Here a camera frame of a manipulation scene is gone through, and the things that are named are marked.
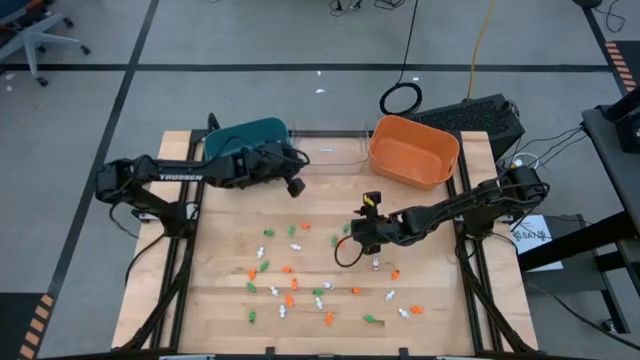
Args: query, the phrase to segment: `white toy piece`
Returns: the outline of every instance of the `white toy piece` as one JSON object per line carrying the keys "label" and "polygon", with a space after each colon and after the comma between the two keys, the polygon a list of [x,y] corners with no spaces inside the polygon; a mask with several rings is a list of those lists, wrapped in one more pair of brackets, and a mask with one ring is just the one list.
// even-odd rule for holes
{"label": "white toy piece", "polygon": [[384,299],[389,301],[389,300],[393,299],[393,295],[395,295],[395,294],[396,294],[396,291],[395,290],[391,290],[391,291],[389,291],[387,293],[387,295],[384,297]]}
{"label": "white toy piece", "polygon": [[380,268],[380,258],[378,258],[378,254],[373,255],[373,270],[378,270]]}
{"label": "white toy piece", "polygon": [[398,312],[400,313],[400,316],[402,316],[405,319],[409,318],[409,312],[407,310],[404,310],[402,308],[398,309]]}

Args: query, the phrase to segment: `gray floor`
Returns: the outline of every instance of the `gray floor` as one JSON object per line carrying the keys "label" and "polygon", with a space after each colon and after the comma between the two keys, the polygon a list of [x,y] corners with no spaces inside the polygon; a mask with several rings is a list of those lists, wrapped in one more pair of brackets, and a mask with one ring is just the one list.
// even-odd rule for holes
{"label": "gray floor", "polygon": [[[488,3],[421,1],[409,61],[467,64]],[[638,26],[630,12],[634,5],[627,3],[634,1],[622,0],[616,8],[623,13],[627,7],[625,36],[640,37],[633,30]],[[53,32],[80,38],[93,53],[84,57],[76,49],[51,48],[42,61],[127,63],[148,4],[149,0],[58,0],[52,10],[65,12],[76,27]],[[327,1],[160,0],[140,62],[397,63],[410,14],[410,1],[392,12],[368,4],[358,13],[334,18]],[[604,27],[603,33],[615,38]],[[10,62],[21,59],[16,55]],[[498,0],[478,59],[482,64],[605,63],[582,11],[568,0]],[[51,83],[46,89],[24,72],[11,80],[0,78],[0,164],[12,169],[0,178],[6,189],[0,202],[11,210],[0,218],[0,270],[5,275],[0,291],[46,291],[123,74],[45,76]],[[397,76],[364,71],[137,72],[107,160],[154,155],[163,131],[203,127],[210,111],[222,126],[276,116],[298,129],[362,129],[365,124],[373,128],[381,117],[378,99]],[[468,82],[464,72],[405,75],[414,77],[424,92],[423,109],[460,101]],[[527,130],[523,141],[573,128],[582,110],[620,96],[609,73],[477,73],[473,96],[495,93],[518,104]],[[389,107],[406,107],[409,100],[403,95],[390,98]],[[541,153],[547,147],[528,150]],[[587,140],[555,158],[540,175],[552,185],[540,212],[582,213],[596,221],[621,208],[612,187],[602,185],[609,181]],[[42,357],[110,347],[134,243],[108,221],[107,211],[104,204],[91,203]],[[116,213],[136,229],[125,206]],[[612,280],[634,332],[627,338],[640,342],[637,294],[625,274],[612,274]],[[594,321],[606,317],[598,293],[563,299]],[[630,350],[576,321],[552,300],[530,296],[529,301],[543,350],[633,358]]]}

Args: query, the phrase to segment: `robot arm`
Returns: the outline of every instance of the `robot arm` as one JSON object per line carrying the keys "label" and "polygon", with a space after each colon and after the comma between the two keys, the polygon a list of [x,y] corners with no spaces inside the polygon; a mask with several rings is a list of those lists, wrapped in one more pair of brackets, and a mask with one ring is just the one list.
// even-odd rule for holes
{"label": "robot arm", "polygon": [[304,183],[294,178],[309,158],[280,143],[266,143],[208,161],[155,160],[143,155],[135,160],[119,159],[96,173],[96,198],[108,204],[125,202],[136,211],[160,219],[167,236],[185,238],[194,230],[184,204],[167,202],[144,188],[152,181],[204,181],[225,189],[245,188],[284,178],[292,197],[300,195]]}
{"label": "robot arm", "polygon": [[370,192],[364,194],[363,206],[355,211],[365,218],[352,220],[351,232],[366,255],[380,252],[382,244],[412,245],[441,223],[458,216],[462,216],[468,235],[483,236],[493,229],[495,219],[503,215],[522,216],[524,211],[540,204],[547,192],[535,170],[527,167],[509,169],[500,180],[483,181],[470,192],[435,205],[412,206],[388,217],[378,214],[380,192]]}

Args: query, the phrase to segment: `wooden table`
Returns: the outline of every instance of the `wooden table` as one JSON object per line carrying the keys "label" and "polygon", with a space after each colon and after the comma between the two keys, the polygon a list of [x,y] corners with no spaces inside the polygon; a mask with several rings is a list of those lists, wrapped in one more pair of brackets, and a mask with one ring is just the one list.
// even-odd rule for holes
{"label": "wooden table", "polygon": [[[189,132],[164,134],[159,158],[184,159]],[[462,134],[472,186],[496,176],[493,157],[485,133]],[[453,254],[455,236],[447,222],[425,240],[410,247],[384,245],[380,253],[381,268],[373,271],[371,258],[343,269],[333,260],[331,237],[341,235],[342,226],[354,217],[366,191],[382,191],[382,213],[411,205],[428,205],[448,198],[444,185],[428,192],[373,174],[365,163],[347,164],[366,158],[362,140],[345,138],[302,138],[296,144],[307,152],[312,163],[301,177],[307,187],[291,199],[282,181],[245,190],[205,187],[203,208],[187,295],[180,352],[264,354],[273,346],[277,354],[369,354],[397,355],[406,347],[412,355],[472,355],[469,321],[459,264]],[[457,189],[461,189],[457,179]],[[152,191],[175,201],[179,183],[154,183]],[[287,236],[292,224],[308,222],[312,229],[296,230]],[[273,229],[274,237],[263,230]],[[506,225],[496,224],[497,233],[510,236]],[[137,250],[140,251],[162,232],[159,223],[143,224]],[[299,243],[302,251],[290,249]],[[168,241],[143,256],[131,272],[113,345],[126,342],[154,307],[160,289]],[[256,251],[265,247],[270,261],[266,273],[258,273],[256,294],[247,291],[248,272],[259,267]],[[493,295],[496,305],[521,337],[537,347],[516,253],[511,244],[498,237],[484,242]],[[343,261],[353,259],[359,246],[348,241],[340,250]],[[289,266],[294,274],[285,274]],[[398,280],[391,272],[400,270]],[[291,289],[295,277],[299,289]],[[332,282],[334,290],[322,297],[324,310],[316,309],[311,292],[323,281]],[[274,298],[269,286],[280,290]],[[363,289],[353,295],[352,287]],[[395,290],[390,302],[385,293]],[[278,308],[284,297],[293,295],[295,305],[286,319]],[[424,307],[422,315],[405,320],[398,308]],[[478,303],[483,340],[490,349],[486,313]],[[250,324],[248,315],[257,319]],[[324,323],[325,313],[334,314],[333,325]],[[363,315],[378,320],[369,324]],[[168,310],[167,321],[172,320]],[[163,343],[168,343],[165,326]]]}

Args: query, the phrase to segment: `power cord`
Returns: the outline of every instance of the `power cord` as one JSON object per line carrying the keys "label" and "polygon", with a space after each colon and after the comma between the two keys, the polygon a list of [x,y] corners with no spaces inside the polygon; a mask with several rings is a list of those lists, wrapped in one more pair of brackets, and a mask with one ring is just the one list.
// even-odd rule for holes
{"label": "power cord", "polygon": [[122,230],[123,232],[125,232],[127,235],[131,236],[134,239],[137,239],[138,237],[132,233],[131,231],[129,231],[127,228],[125,228],[124,226],[122,226],[122,224],[116,220],[116,218],[113,216],[113,211],[116,209],[116,207],[120,205],[119,202],[111,205],[111,209],[109,209],[109,220],[111,220],[114,224],[116,224],[116,226]]}
{"label": "power cord", "polygon": [[[407,115],[407,114],[413,114],[414,112],[416,112],[419,108],[420,108],[420,104],[422,104],[422,89],[420,89],[420,87],[415,84],[415,83],[403,83],[400,82],[402,81],[402,76],[404,75],[404,69],[407,66],[407,56],[409,55],[409,46],[411,45],[411,36],[413,35],[413,25],[416,21],[416,12],[418,11],[418,0],[415,0],[414,6],[413,6],[413,15],[411,16],[411,27],[409,29],[409,38],[407,39],[407,48],[404,52],[404,60],[402,61],[402,70],[400,70],[400,77],[398,78],[398,81],[396,82],[395,85],[393,85],[389,90],[385,91],[384,94],[382,94],[382,97],[380,98],[380,111],[382,111],[383,114],[385,115]],[[391,112],[389,110],[387,110],[385,103],[387,102],[387,97],[389,95],[391,95],[392,92],[400,89],[400,88],[411,88],[416,92],[416,101],[415,103],[413,103],[413,105],[411,105],[408,109],[404,110],[404,111],[400,111],[400,112]]]}
{"label": "power cord", "polygon": [[[613,5],[615,5],[615,3],[617,3],[618,1],[620,1],[620,0],[614,0],[611,4],[609,4],[609,10],[607,10],[606,12],[604,12],[604,11],[598,9],[598,8],[594,8],[593,9],[596,12],[599,12],[600,14],[605,14],[606,15],[606,17],[605,17],[605,25],[607,26],[607,30],[609,30],[610,32],[612,32],[614,34],[615,33],[619,33],[620,31],[622,31],[622,28],[624,27],[624,24],[627,22],[627,19],[625,19],[624,17],[622,17],[620,15],[613,14],[611,12],[611,10],[613,10]],[[609,25],[609,19],[612,18],[612,17],[614,17],[614,18],[616,18],[616,19],[621,21],[620,22],[620,26],[616,30],[612,29],[611,25]]]}
{"label": "power cord", "polygon": [[469,72],[469,89],[467,89],[467,101],[471,100],[471,92],[473,91],[473,72],[476,67],[476,55],[478,55],[478,48],[480,47],[480,43],[482,43],[482,35],[484,35],[484,31],[487,29],[487,24],[489,24],[491,12],[493,11],[493,7],[495,4],[496,0],[491,0],[491,3],[489,4],[489,10],[487,11],[487,15],[484,17],[484,22],[482,23],[482,29],[480,29],[480,34],[478,34],[478,40],[476,40],[476,46],[473,49],[473,57],[471,58],[471,71]]}
{"label": "power cord", "polygon": [[564,301],[560,300],[559,297],[549,293],[548,291],[542,289],[541,287],[539,287],[537,285],[532,284],[531,282],[526,282],[526,284],[527,284],[527,286],[532,287],[532,288],[542,292],[543,294],[545,294],[547,296],[550,296],[552,299],[557,301],[558,304],[560,304],[560,306],[562,306],[565,310],[567,310],[569,312],[569,314],[575,316],[578,320],[580,320],[583,323],[585,323],[585,324],[591,326],[592,328],[596,329],[598,332],[600,332],[600,333],[612,338],[613,340],[615,340],[615,341],[617,341],[617,342],[619,342],[619,343],[621,343],[623,345],[626,345],[626,346],[628,346],[628,347],[630,347],[632,349],[640,351],[640,346],[639,345],[636,345],[636,344],[634,344],[634,343],[632,343],[630,341],[627,341],[627,340],[625,340],[625,339],[623,339],[623,338],[621,338],[621,337],[619,337],[619,336],[617,336],[615,334],[612,334],[612,333],[610,333],[608,331],[605,331],[605,330],[601,329],[598,325],[592,323],[591,321],[587,320],[587,318],[585,318],[584,316],[578,314],[575,310],[571,309],[569,307],[569,305],[565,304]]}
{"label": "power cord", "polygon": [[404,5],[405,2],[406,2],[406,0],[398,0],[398,1],[376,0],[373,3],[373,6],[377,7],[378,9],[382,9],[382,10],[394,10],[394,9],[397,9],[400,6]]}

